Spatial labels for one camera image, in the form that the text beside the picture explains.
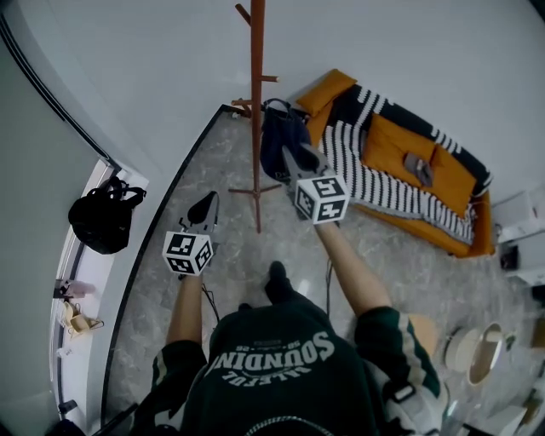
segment floor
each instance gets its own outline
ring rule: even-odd
[[[313,227],[298,221],[295,210],[277,189],[262,200],[263,232],[257,235],[250,197],[231,194],[228,187],[251,186],[250,123],[222,114],[208,133],[174,190],[143,256],[121,322],[112,362],[106,417],[112,417],[149,391],[152,361],[164,344],[178,280],[164,265],[164,234],[178,230],[181,211],[209,190],[220,194],[220,216],[213,239],[220,246],[204,282],[215,295],[220,316],[247,301],[266,305],[262,292],[273,260],[287,267],[297,289],[308,281],[307,296],[324,307],[327,257]],[[272,181],[262,176],[262,185]],[[441,339],[433,361],[458,401],[443,434],[453,434],[461,421],[482,419],[507,404],[521,403],[531,390],[543,352],[529,348],[533,320],[541,313],[530,291],[503,277],[496,257],[458,260],[443,250],[375,218],[349,210],[341,224],[354,248],[382,277],[396,308],[435,320]],[[205,352],[215,326],[203,299]],[[331,321],[340,336],[350,338],[354,316],[338,283],[331,287]],[[481,387],[470,387],[464,375],[444,367],[448,335],[460,326],[485,327],[498,321],[517,341],[503,350],[498,365]]]

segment black baseboard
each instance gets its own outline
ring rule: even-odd
[[[204,128],[203,133],[201,133],[201,135],[198,137],[195,144],[193,144],[191,151],[189,152],[189,154],[187,154],[187,157],[185,158],[183,164],[181,165],[174,179],[170,183],[169,189],[164,194],[163,200],[161,201],[161,204],[159,205],[157,212],[155,213],[155,216],[153,216],[152,223],[147,229],[146,236],[144,237],[142,241],[142,245],[140,246],[140,249],[138,251],[138,255],[136,256],[135,264],[133,265],[133,268],[130,272],[129,280],[127,282],[127,286],[125,287],[125,291],[123,293],[123,299],[121,300],[121,304],[119,305],[118,316],[116,317],[116,323],[113,327],[112,340],[110,341],[110,349],[108,350],[108,359],[106,361],[106,372],[104,375],[104,387],[102,388],[102,402],[100,407],[100,426],[101,427],[106,425],[106,403],[107,403],[108,387],[110,382],[110,371],[112,369],[114,350],[116,347],[116,343],[118,342],[119,327],[121,326],[121,320],[123,319],[123,314],[125,312],[125,308],[127,307],[127,301],[129,300],[129,296],[130,296],[130,291],[132,290],[133,283],[135,282],[136,274],[138,273],[138,269],[140,268],[142,257],[144,253],[146,252],[147,245],[149,244],[150,239],[152,238],[153,232],[155,231],[155,227],[157,226],[159,222],[159,218],[163,214],[164,208],[166,207],[168,201],[170,200],[170,196],[172,195],[172,192],[175,190],[176,186],[178,185],[180,178],[183,176],[184,172],[186,171],[187,165],[189,165],[193,156],[195,155],[201,143],[203,142],[204,138],[210,132],[210,129],[212,129],[218,117],[223,112],[230,112],[230,113],[236,112],[239,114],[244,113],[244,111],[238,109],[237,107],[221,105],[221,107],[217,110],[217,112],[214,114],[212,119],[210,119],[209,123]]]

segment wooden coat rack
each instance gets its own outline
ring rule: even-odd
[[[233,106],[241,106],[245,115],[251,117],[252,124],[252,164],[254,173],[254,189],[229,189],[229,192],[249,194],[254,197],[255,202],[255,224],[257,232],[261,233],[261,210],[260,198],[262,192],[281,187],[273,185],[261,189],[260,186],[260,163],[259,155],[261,149],[261,83],[277,82],[276,76],[263,76],[263,32],[265,27],[265,0],[251,0],[250,14],[242,4],[235,6],[244,20],[250,25],[250,53],[251,53],[251,100],[233,100]]]

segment striped blanket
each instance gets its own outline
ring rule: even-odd
[[[484,193],[492,180],[484,165],[445,132],[373,91],[354,85],[336,98],[318,146],[334,171],[344,177],[354,203],[401,218],[423,220],[452,238],[471,244],[474,218],[471,204],[461,218],[430,192],[361,164],[362,139],[373,112],[419,135],[427,131],[424,136],[440,144],[473,175],[479,176],[475,177],[474,196]]]

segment sleeve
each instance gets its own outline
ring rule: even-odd
[[[135,412],[131,435],[149,434],[157,413],[180,409],[205,365],[203,349],[196,342],[177,341],[164,347],[153,360],[152,391]]]
[[[368,311],[358,319],[355,341],[381,391],[387,422],[399,418],[404,430],[439,431],[448,393],[408,315],[391,307]]]

